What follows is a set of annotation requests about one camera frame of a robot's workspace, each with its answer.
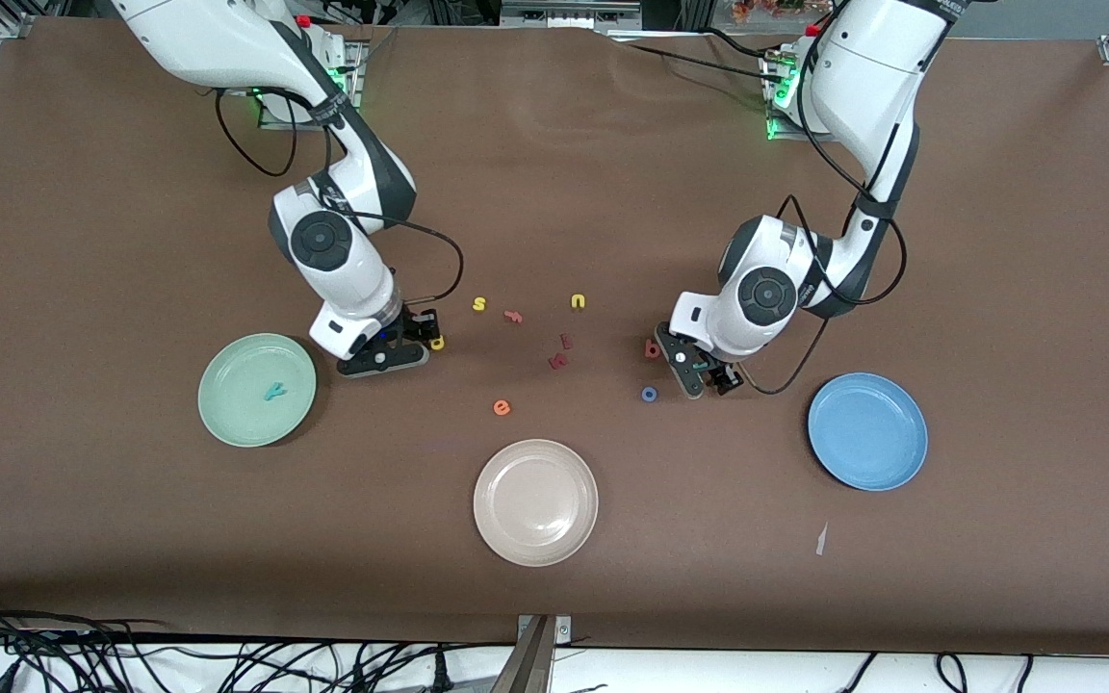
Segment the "blue plate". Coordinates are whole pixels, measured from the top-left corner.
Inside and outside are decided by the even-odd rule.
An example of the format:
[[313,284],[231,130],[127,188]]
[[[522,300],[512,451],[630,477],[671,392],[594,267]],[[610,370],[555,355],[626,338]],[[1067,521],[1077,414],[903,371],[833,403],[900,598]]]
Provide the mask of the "blue plate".
[[929,450],[918,402],[881,374],[851,371],[824,383],[807,411],[815,459],[854,490],[896,490],[919,473]]

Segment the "brown table cover sheet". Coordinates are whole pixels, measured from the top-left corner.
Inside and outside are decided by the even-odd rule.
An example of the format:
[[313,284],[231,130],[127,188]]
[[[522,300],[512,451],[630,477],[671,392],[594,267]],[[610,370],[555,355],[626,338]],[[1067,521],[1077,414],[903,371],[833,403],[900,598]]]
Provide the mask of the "brown table cover sheet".
[[[251,333],[303,342],[321,307],[266,225],[286,181],[120,21],[6,42],[0,608],[496,642],[560,611],[594,646],[1109,654],[1095,45],[943,45],[898,212],[906,275],[833,322],[777,398],[686,400],[644,358],[678,294],[714,291],[744,220],[793,193],[836,234],[853,197],[808,144],[765,137],[742,78],[583,30],[403,28],[364,115],[413,170],[415,222],[465,249],[446,347],[362,380],[317,351],[299,429],[230,447],[197,412],[212,356]],[[851,371],[927,421],[896,490],[854,490],[812,451],[810,404]],[[600,495],[588,543],[545,569],[496,556],[474,518],[484,465],[528,439],[580,453]]]

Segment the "green plate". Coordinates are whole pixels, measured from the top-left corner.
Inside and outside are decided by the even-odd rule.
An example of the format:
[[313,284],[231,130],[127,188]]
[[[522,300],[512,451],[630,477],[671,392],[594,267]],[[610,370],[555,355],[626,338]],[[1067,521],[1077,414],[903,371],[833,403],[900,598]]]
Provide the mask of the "green plate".
[[[264,400],[272,383],[285,383],[289,393]],[[264,447],[301,426],[317,387],[312,356],[295,339],[245,335],[218,351],[199,378],[199,418],[222,444]]]

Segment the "beige plate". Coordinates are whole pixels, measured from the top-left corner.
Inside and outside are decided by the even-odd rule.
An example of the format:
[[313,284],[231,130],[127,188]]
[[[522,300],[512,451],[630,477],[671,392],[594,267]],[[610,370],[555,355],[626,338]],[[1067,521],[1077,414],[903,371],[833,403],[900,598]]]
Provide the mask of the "beige plate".
[[554,440],[506,445],[484,465],[474,518],[484,543],[513,565],[545,569],[588,543],[600,507],[580,453]]

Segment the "dark metal bar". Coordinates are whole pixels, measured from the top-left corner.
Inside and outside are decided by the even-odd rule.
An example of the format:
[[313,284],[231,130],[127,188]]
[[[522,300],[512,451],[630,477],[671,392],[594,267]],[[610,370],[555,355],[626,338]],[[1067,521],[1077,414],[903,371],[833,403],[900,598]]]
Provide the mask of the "dark metal bar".
[[490,693],[549,693],[557,636],[557,616],[529,618]]

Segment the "orange flower bunch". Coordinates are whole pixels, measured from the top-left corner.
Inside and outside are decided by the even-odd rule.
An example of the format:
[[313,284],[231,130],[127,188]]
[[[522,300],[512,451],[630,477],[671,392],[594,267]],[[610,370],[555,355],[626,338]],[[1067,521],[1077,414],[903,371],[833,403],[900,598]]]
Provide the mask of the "orange flower bunch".
[[836,0],[731,0],[730,13],[735,26],[767,19],[791,19],[811,23],[832,12]]

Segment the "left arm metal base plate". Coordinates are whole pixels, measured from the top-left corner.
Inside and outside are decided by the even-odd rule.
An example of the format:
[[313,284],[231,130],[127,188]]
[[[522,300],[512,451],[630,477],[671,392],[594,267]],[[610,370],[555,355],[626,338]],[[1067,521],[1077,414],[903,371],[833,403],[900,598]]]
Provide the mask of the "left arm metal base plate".
[[770,140],[807,141],[804,118],[800,115],[797,105],[803,61],[798,54],[788,51],[766,51],[759,61],[761,74],[773,77],[764,86]]

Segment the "grey metal bracket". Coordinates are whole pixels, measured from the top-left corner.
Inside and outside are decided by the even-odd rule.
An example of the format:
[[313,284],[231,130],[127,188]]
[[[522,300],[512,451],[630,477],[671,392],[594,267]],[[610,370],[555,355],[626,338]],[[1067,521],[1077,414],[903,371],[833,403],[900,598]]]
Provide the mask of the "grey metal bracket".
[[[523,632],[528,630],[529,623],[533,619],[535,615],[531,614],[521,614],[518,618],[518,641],[523,636]],[[557,648],[571,645],[573,640],[572,615],[556,614],[552,620],[554,620],[554,645]]]

